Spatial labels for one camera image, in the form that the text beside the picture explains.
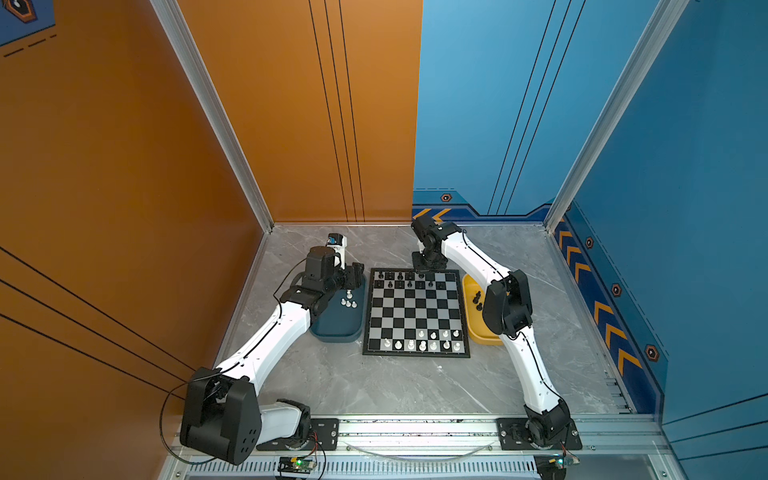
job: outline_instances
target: marble floor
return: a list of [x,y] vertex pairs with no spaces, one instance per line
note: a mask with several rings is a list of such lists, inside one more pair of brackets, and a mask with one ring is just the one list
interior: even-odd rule
[[[562,262],[547,245],[543,227],[466,227],[468,238],[499,263],[528,274],[534,329],[555,388],[572,413],[614,413],[606,383],[611,368],[567,293]],[[275,308],[272,292],[310,247],[338,232],[349,239],[347,262],[371,267],[411,266],[416,238],[410,227],[278,226],[266,241],[263,259],[243,314],[233,326],[226,356],[234,353]],[[457,269],[453,263],[448,268]],[[259,394],[260,403],[288,398],[317,415],[353,413],[524,414],[523,393],[503,346],[472,344],[471,359],[364,356],[362,335],[354,343],[322,343],[301,336],[277,363]]]

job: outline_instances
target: cable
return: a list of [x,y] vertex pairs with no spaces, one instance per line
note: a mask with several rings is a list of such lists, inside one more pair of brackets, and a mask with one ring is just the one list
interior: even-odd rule
[[165,404],[168,403],[168,399],[170,398],[170,394],[173,393],[174,390],[180,389],[181,387],[183,387],[185,385],[188,385],[188,384],[190,384],[192,382],[197,382],[197,381],[200,381],[200,380],[208,380],[208,379],[212,379],[214,377],[221,376],[224,373],[229,372],[231,369],[235,368],[239,364],[240,364],[240,362],[232,365],[230,368],[228,368],[228,369],[226,369],[226,370],[224,370],[222,372],[216,372],[213,375],[204,376],[204,377],[201,377],[199,379],[190,380],[189,382],[184,382],[181,385],[179,385],[178,387],[175,387],[175,388],[171,389],[170,392],[168,392],[168,395],[165,396],[165,400],[163,401],[163,406],[160,407],[160,440],[163,442],[163,446],[165,446],[165,449],[168,450],[168,453],[170,453],[179,462],[186,463],[187,465],[202,465],[204,463],[208,463],[208,462],[212,462],[213,460],[216,460],[216,457],[209,458],[208,460],[206,460],[204,462],[189,462],[189,461],[184,460],[183,458],[181,458],[179,455],[176,455],[175,453],[173,453],[173,451],[171,451],[170,447],[168,446],[167,442],[165,441],[165,437],[163,436],[163,412],[165,411]]
[[564,399],[563,397],[561,397],[559,393],[555,392],[555,391],[552,389],[552,387],[550,387],[549,385],[547,385],[547,383],[545,382],[545,380],[544,380],[544,376],[541,374],[541,370],[538,368],[538,361],[536,360],[536,355],[534,355],[534,353],[533,353],[533,349],[531,348],[531,344],[530,344],[530,342],[528,341],[528,337],[527,337],[527,336],[525,336],[525,333],[523,333],[523,331],[522,331],[522,330],[520,330],[520,332],[518,332],[518,333],[520,333],[521,335],[523,335],[523,340],[525,340],[525,343],[528,345],[528,349],[529,349],[529,350],[531,350],[531,356],[533,357],[533,363],[536,365],[536,371],[538,372],[538,376],[540,376],[540,377],[541,377],[541,383],[543,383],[543,384],[544,384],[544,386],[545,386],[545,387],[547,387],[547,388],[549,389],[549,391],[550,391],[550,392],[552,392],[552,393],[554,393],[556,396],[558,396],[558,398],[559,398],[560,400],[562,400],[563,402],[565,402],[565,399]]
[[70,290],[69,288],[67,288],[66,286],[63,286],[63,285],[61,285],[61,284],[60,284],[59,282],[57,282],[56,280],[53,280],[51,277],[49,277],[49,276],[48,276],[48,275],[46,275],[45,273],[43,273],[43,272],[41,272],[40,270],[38,270],[38,269],[34,268],[32,265],[30,265],[29,263],[26,263],[24,260],[20,259],[19,257],[17,257],[16,255],[14,255],[13,253],[11,253],[11,252],[7,251],[5,248],[3,248],[3,247],[0,247],[0,251],[2,251],[3,253],[5,253],[6,255],[10,256],[11,258],[13,258],[13,259],[14,259],[14,260],[16,260],[17,262],[19,262],[21,265],[24,265],[24,266],[26,266],[27,268],[29,268],[30,270],[32,270],[33,272],[37,273],[39,276],[42,276],[42,277],[43,277],[43,278],[45,278],[47,281],[49,281],[49,282],[53,283],[54,285],[56,285],[56,286],[57,286],[57,287],[59,287],[60,289],[64,290],[66,293],[69,293],[69,294],[70,294],[70,295],[72,295],[74,298],[76,298],[76,299],[80,300],[82,303],[85,303],[86,305],[88,305],[89,307],[91,307],[93,310],[96,310],[97,312],[99,312],[101,315],[104,315],[104,316],[106,316],[108,319],[112,320],[113,322],[115,322],[115,323],[116,323],[116,324],[118,324],[119,326],[123,327],[123,328],[124,328],[124,329],[126,329],[127,331],[129,331],[129,332],[133,333],[135,336],[139,337],[139,338],[140,338],[140,339],[142,339],[143,341],[145,341],[145,342],[149,343],[149,344],[150,344],[150,345],[152,345],[154,348],[156,348],[156,349],[160,350],[162,353],[165,353],[165,354],[166,354],[166,355],[168,355],[170,358],[172,358],[172,359],[176,360],[177,362],[179,362],[179,363],[181,363],[182,365],[186,366],[188,369],[190,369],[190,370],[194,371],[194,369],[193,369],[191,366],[187,365],[186,363],[182,362],[181,360],[179,360],[179,359],[178,359],[178,358],[176,358],[175,356],[173,356],[173,355],[171,355],[170,353],[166,352],[165,350],[163,350],[163,349],[162,349],[162,348],[160,348],[159,346],[157,346],[157,345],[155,345],[154,343],[150,342],[148,339],[144,338],[142,335],[140,335],[140,334],[136,333],[135,331],[133,331],[132,329],[130,329],[130,328],[127,326],[127,325],[125,325],[125,324],[123,324],[123,323],[121,323],[121,322],[118,322],[118,321],[117,321],[117,320],[116,320],[116,319],[115,319],[115,318],[114,318],[112,315],[109,315],[109,314],[107,314],[105,311],[103,311],[102,309],[98,308],[98,307],[97,307],[97,306],[95,306],[93,303],[90,303],[90,302],[88,302],[88,301],[87,301],[86,299],[84,299],[83,297],[79,296],[78,294],[76,294],[75,292],[73,292],[72,290]]
[[285,275],[285,278],[283,278],[283,281],[282,281],[282,282],[280,282],[280,285],[278,285],[278,286],[277,286],[277,288],[275,289],[274,293],[272,293],[272,297],[273,297],[273,298],[275,299],[275,301],[277,302],[277,306],[278,306],[278,307],[280,307],[280,316],[279,316],[278,318],[283,318],[283,304],[282,304],[282,303],[280,303],[280,300],[278,300],[278,298],[277,298],[277,290],[280,290],[280,287],[282,287],[282,286],[283,286],[283,284],[286,282],[286,280],[288,280],[288,276],[291,274],[291,272],[293,272],[293,270],[294,270],[294,269],[295,269],[297,266],[301,265],[301,263],[302,263],[302,262],[306,262],[306,257],[304,257],[303,259],[301,259],[301,261],[300,261],[300,262],[298,262],[296,265],[294,265],[294,266],[293,266],[293,268],[292,268],[292,269],[290,269],[290,270],[288,271],[288,273]]

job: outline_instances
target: white robotic arm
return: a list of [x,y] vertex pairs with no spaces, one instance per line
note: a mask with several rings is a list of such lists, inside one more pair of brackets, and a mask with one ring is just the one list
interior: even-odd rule
[[413,253],[417,270],[445,269],[448,260],[453,260],[485,291],[483,320],[499,335],[515,366],[535,444],[548,446],[563,439],[575,426],[536,345],[525,273],[497,263],[452,222],[437,225],[429,217],[418,217],[412,228],[419,238],[419,252]]

